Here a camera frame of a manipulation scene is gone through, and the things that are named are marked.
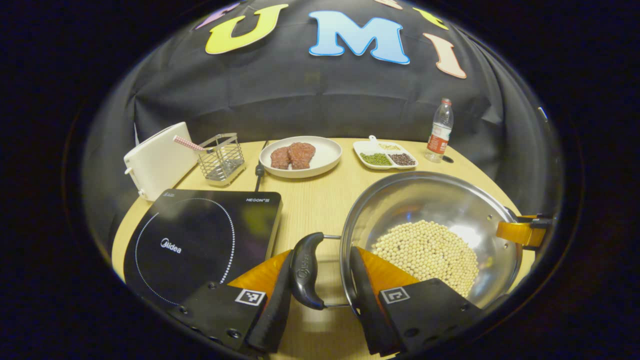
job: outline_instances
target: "midea logo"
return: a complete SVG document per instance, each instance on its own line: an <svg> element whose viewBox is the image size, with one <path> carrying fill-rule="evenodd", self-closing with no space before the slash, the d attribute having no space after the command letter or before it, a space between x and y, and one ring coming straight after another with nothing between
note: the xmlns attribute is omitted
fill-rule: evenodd
<svg viewBox="0 0 640 360"><path fill-rule="evenodd" d="M180 252L182 252L182 249L180 249L179 247L177 247L174 244L170 243L168 238L164 238L164 239L162 239L162 241L160 241L160 247L166 247L167 249L169 249L171 251L175 251L178 254L180 254Z"/></svg>

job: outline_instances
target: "metal basket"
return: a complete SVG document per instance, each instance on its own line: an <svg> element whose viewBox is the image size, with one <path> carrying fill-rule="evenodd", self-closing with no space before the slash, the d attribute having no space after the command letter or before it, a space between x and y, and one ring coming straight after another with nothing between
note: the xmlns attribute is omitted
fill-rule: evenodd
<svg viewBox="0 0 640 360"><path fill-rule="evenodd" d="M218 134L200 146L205 151L198 152L198 163L211 186L229 185L246 168L237 133Z"/></svg>

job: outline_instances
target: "white plate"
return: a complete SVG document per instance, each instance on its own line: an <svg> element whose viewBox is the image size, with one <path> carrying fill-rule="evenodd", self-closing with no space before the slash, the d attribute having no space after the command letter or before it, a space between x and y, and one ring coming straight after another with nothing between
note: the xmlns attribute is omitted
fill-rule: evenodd
<svg viewBox="0 0 640 360"><path fill-rule="evenodd" d="M291 165L289 165L289 170L284 170L271 167L271 153L294 142L310 143L316 148L316 154L309 161L309 168L291 170ZM294 136L267 145L260 153L260 163L264 166L264 170L267 170L270 174L288 177L289 179L300 179L302 177L320 175L331 170L340 162L341 156L342 147L333 140L321 138L320 136Z"/></svg>
<svg viewBox="0 0 640 360"><path fill-rule="evenodd" d="M393 146L398 147L399 150L385 150L382 147L380 147L380 144L393 145ZM376 137L373 136L373 135L369 135L369 141L361 141L361 142L353 143L353 150L356 152L356 155L358 156L358 159L360 159L360 161L362 161L364 166L366 166L368 168L373 168L375 170L386 170L386 169L390 169L390 168L397 168L397 169L402 170L402 169L414 168L414 167L418 166L418 160L416 160L413 157L413 155L411 155L411 153L408 152L404 147L402 147L401 145L396 144L394 142L379 142L378 139L376 139ZM370 163L364 161L364 159L360 155L361 152L364 153L365 155L373 155L373 154L377 154L377 153L382 153L387 157L387 160L389 160L391 165L373 165L373 164L370 164ZM409 155L409 157L413 161L415 161L415 164L414 165L397 165L396 163L394 163L394 161L389 156L391 154L407 154L407 155Z"/></svg>

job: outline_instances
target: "red checkered handle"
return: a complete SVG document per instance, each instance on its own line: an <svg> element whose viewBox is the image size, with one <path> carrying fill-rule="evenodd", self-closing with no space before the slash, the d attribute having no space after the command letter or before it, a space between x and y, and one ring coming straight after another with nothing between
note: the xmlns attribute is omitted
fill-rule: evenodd
<svg viewBox="0 0 640 360"><path fill-rule="evenodd" d="M178 135L175 135L173 137L173 141L179 143L180 145L186 146L189 149L195 150L195 151L204 151L203 147L198 146L197 144L192 143L187 139L181 138Z"/></svg>

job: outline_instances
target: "steak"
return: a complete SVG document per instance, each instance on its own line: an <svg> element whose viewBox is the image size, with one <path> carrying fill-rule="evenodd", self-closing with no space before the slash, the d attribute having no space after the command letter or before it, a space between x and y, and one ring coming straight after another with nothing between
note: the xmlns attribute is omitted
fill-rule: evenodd
<svg viewBox="0 0 640 360"><path fill-rule="evenodd" d="M291 168L299 170L309 168L309 161L316 154L316 148L310 143L294 142L289 146L289 159L291 159Z"/></svg>
<svg viewBox="0 0 640 360"><path fill-rule="evenodd" d="M275 149L271 153L271 167L273 168L281 168L288 169L289 163L291 160L289 159L289 147L281 147L279 149Z"/></svg>

